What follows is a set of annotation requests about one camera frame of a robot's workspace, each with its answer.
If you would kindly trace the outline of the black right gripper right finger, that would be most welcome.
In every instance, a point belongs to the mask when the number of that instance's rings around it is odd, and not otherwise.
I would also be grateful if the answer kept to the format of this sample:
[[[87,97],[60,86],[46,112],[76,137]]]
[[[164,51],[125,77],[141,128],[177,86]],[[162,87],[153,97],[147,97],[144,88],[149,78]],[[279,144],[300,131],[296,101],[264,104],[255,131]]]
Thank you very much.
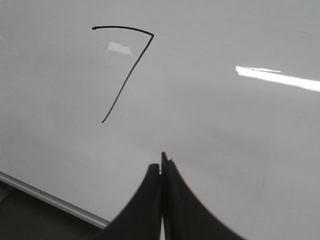
[[[162,216],[167,240],[242,240],[194,195],[176,164],[161,153]]]

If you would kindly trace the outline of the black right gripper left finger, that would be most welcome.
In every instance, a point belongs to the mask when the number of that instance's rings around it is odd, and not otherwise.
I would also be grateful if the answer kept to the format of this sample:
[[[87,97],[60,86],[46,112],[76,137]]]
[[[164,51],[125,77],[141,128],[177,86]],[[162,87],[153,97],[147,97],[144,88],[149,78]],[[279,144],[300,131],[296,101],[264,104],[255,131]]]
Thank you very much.
[[[159,240],[162,224],[162,176],[158,164],[150,164],[127,205],[101,230],[95,240]]]

